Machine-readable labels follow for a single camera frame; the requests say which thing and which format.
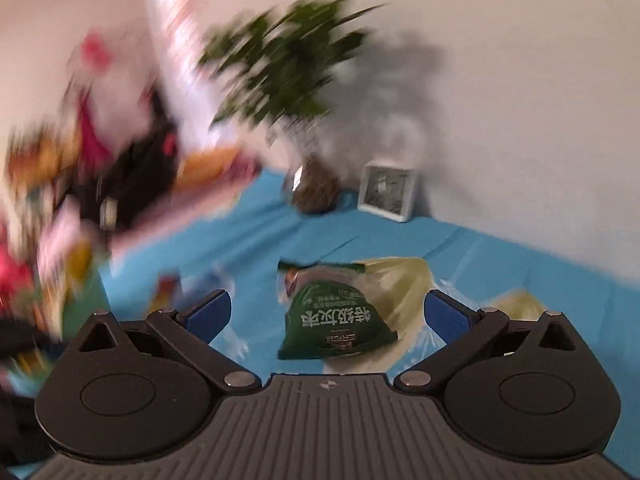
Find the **blue floral tablecloth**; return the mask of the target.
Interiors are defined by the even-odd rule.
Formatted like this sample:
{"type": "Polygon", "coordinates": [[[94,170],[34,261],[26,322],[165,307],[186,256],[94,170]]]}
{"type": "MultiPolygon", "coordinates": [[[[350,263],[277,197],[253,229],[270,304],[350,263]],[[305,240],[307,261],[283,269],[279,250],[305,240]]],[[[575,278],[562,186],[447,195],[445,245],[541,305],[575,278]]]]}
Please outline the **blue floral tablecloth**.
{"type": "Polygon", "coordinates": [[[364,214],[352,198],[305,218],[263,174],[223,217],[127,256],[36,400],[53,446],[38,479],[634,479],[639,474],[639,293],[461,226],[364,214]],[[398,374],[445,343],[425,323],[391,367],[372,352],[280,360],[278,263],[416,257],[434,286],[508,328],[432,392],[398,374]],[[157,279],[184,312],[216,289],[228,325],[209,344],[256,374],[219,392],[145,323],[157,279]]]}

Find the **orange round cushion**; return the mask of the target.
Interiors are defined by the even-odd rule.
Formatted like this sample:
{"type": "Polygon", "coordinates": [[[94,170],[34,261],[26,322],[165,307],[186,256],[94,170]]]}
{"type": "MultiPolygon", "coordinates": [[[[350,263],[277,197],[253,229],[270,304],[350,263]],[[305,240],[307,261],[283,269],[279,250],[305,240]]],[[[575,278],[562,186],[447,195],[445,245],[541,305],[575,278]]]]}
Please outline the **orange round cushion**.
{"type": "Polygon", "coordinates": [[[232,166],[238,153],[236,146],[227,146],[186,155],[178,166],[174,188],[185,190],[214,182],[232,166]]]}

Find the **yellow red snack bag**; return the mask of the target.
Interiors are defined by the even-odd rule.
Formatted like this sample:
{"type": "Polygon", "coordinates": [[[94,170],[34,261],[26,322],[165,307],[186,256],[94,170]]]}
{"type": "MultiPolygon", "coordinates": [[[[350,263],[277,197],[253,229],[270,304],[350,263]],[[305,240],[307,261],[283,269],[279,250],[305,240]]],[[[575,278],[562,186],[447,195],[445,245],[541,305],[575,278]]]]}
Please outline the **yellow red snack bag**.
{"type": "Polygon", "coordinates": [[[433,273],[424,259],[385,257],[360,260],[364,296],[398,341],[372,352],[372,362],[391,367],[411,348],[424,325],[423,301],[433,288],[433,273]]]}

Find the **green snack bag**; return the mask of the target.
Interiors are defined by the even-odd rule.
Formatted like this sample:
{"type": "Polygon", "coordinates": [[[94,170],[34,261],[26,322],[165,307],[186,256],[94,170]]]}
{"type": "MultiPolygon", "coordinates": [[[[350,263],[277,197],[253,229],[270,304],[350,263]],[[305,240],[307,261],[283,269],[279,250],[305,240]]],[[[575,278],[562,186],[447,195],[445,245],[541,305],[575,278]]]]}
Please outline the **green snack bag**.
{"type": "Polygon", "coordinates": [[[398,341],[375,307],[380,290],[362,263],[278,263],[285,306],[280,360],[327,360],[370,352],[398,341]]]}

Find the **pink bed sheet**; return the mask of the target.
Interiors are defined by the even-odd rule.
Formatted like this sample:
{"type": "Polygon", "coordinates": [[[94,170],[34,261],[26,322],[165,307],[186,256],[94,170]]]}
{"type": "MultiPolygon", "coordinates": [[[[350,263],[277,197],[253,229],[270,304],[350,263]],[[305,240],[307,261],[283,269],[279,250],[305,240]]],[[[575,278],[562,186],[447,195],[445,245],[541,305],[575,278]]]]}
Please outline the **pink bed sheet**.
{"type": "Polygon", "coordinates": [[[261,171],[262,166],[255,157],[240,153],[212,182],[172,192],[162,198],[137,218],[130,230],[111,239],[110,263],[119,264],[135,249],[176,234],[198,220],[225,216],[261,171]]]}

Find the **magenta hanging garment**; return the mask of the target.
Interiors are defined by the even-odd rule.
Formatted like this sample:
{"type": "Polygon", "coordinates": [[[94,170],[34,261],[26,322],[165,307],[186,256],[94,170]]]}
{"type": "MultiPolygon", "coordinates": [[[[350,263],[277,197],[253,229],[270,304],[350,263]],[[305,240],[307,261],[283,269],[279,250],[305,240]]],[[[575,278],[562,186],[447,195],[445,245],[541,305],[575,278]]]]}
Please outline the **magenta hanging garment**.
{"type": "Polygon", "coordinates": [[[96,174],[112,161],[112,152],[96,134],[91,113],[90,90],[82,90],[78,98],[77,125],[80,136],[79,167],[96,174]]]}

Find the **red cloth on rack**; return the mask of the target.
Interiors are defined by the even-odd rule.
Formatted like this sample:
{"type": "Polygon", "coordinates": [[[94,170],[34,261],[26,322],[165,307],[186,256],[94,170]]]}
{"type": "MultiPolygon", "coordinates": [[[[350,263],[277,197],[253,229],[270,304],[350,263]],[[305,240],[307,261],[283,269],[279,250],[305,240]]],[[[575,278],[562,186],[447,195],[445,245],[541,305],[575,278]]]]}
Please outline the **red cloth on rack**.
{"type": "Polygon", "coordinates": [[[82,62],[96,72],[104,72],[113,61],[111,50],[97,32],[88,32],[80,45],[82,62]]]}

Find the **white red floral curtain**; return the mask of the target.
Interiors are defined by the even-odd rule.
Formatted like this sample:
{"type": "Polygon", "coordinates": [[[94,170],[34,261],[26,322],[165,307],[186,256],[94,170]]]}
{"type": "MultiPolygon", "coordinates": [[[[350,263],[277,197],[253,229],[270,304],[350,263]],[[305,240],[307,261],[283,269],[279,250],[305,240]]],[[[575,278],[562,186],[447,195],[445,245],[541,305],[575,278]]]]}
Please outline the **white red floral curtain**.
{"type": "Polygon", "coordinates": [[[209,129],[217,99],[198,65],[203,50],[200,0],[145,0],[145,4],[168,115],[177,123],[180,148],[188,154],[218,148],[221,134],[209,129]]]}

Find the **black coat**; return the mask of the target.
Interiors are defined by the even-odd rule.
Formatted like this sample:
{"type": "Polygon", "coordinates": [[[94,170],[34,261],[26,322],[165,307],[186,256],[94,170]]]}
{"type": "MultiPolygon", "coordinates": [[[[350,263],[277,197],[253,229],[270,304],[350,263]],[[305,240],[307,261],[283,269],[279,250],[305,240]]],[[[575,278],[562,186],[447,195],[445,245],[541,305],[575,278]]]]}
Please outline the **black coat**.
{"type": "Polygon", "coordinates": [[[73,180],[67,195],[77,200],[79,218],[105,235],[131,228],[142,212],[174,185],[179,163],[178,129],[160,90],[151,89],[151,128],[131,142],[105,169],[73,180]]]}

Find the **glass vase with pebbles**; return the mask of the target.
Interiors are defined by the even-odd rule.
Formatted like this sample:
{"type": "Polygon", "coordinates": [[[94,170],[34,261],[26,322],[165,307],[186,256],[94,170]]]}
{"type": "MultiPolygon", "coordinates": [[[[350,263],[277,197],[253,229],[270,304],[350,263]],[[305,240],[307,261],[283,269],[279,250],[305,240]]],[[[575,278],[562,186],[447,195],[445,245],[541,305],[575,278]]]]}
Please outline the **glass vase with pebbles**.
{"type": "Polygon", "coordinates": [[[288,172],[282,190],[301,214],[318,216],[335,209],[340,177],[324,159],[317,128],[312,122],[290,122],[283,130],[288,149],[288,172]]]}

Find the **wooden storage shelf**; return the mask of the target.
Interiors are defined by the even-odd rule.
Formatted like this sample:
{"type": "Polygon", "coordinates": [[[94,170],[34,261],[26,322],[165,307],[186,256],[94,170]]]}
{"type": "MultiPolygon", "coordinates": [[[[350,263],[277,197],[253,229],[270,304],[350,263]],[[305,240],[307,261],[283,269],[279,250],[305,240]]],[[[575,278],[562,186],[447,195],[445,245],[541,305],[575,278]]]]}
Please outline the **wooden storage shelf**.
{"type": "Polygon", "coordinates": [[[40,122],[11,132],[1,167],[1,220],[12,244],[30,244],[51,222],[80,146],[74,126],[40,122]]]}

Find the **green potted plant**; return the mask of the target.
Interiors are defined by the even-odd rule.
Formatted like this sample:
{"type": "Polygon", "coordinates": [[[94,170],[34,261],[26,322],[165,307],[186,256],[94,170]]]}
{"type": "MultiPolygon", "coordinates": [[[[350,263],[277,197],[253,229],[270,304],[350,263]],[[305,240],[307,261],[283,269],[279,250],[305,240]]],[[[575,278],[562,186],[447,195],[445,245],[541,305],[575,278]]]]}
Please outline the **green potted plant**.
{"type": "Polygon", "coordinates": [[[209,123],[232,120],[273,138],[314,128],[331,113],[321,93],[335,70],[360,53],[372,30],[352,22],[380,8],[352,10],[352,0],[296,0],[284,11],[240,14],[206,32],[198,66],[224,82],[209,123]]]}

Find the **small colourful snack packet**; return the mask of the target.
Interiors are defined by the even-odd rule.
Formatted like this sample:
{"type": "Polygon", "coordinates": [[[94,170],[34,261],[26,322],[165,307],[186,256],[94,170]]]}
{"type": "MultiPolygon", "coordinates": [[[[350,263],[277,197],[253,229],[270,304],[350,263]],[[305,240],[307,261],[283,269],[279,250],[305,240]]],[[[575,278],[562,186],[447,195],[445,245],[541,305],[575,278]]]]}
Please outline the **small colourful snack packet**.
{"type": "Polygon", "coordinates": [[[161,275],[156,282],[155,292],[146,313],[150,314],[155,311],[171,310],[172,302],[175,296],[181,294],[181,278],[179,274],[161,275]]]}

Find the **white digital clock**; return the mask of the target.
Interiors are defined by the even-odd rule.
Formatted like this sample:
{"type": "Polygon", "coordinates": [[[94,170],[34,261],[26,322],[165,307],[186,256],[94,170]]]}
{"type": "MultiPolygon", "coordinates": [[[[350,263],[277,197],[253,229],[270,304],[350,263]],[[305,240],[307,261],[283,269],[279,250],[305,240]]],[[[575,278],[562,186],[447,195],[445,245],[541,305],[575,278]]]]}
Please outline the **white digital clock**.
{"type": "Polygon", "coordinates": [[[416,202],[419,177],[414,168],[372,160],[362,168],[357,208],[395,222],[408,222],[416,202]]]}

